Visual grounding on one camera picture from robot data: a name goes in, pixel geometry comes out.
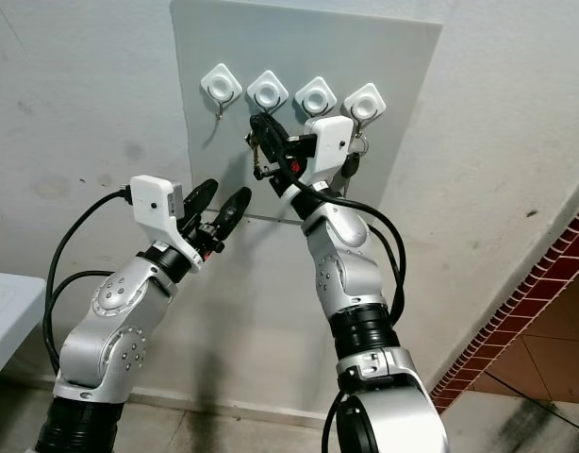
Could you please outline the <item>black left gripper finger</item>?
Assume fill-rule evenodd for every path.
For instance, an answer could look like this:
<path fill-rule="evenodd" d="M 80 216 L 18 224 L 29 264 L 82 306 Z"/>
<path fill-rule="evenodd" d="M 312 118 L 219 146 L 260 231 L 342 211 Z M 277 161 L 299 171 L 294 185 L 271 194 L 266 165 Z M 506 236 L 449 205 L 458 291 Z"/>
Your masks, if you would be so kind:
<path fill-rule="evenodd" d="M 205 178 L 202 184 L 198 184 L 185 198 L 185 226 L 199 223 L 200 215 L 210 206 L 213 195 L 218 190 L 218 182 L 215 178 Z"/>
<path fill-rule="evenodd" d="M 225 200 L 215 217 L 216 236 L 230 236 L 232 234 L 245 214 L 251 197 L 252 191 L 248 187 L 241 187 Z"/>

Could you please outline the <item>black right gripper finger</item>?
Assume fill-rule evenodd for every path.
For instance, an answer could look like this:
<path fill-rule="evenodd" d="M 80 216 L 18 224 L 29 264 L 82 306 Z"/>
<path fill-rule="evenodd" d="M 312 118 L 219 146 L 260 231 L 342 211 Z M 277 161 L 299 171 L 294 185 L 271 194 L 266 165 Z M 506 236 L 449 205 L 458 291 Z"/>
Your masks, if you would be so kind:
<path fill-rule="evenodd" d="M 259 151 L 286 151 L 293 147 L 290 135 L 270 113 L 250 116 L 250 147 Z"/>
<path fill-rule="evenodd" d="M 290 146 L 289 133 L 257 132 L 256 133 L 256 167 L 276 167 L 285 157 Z"/>

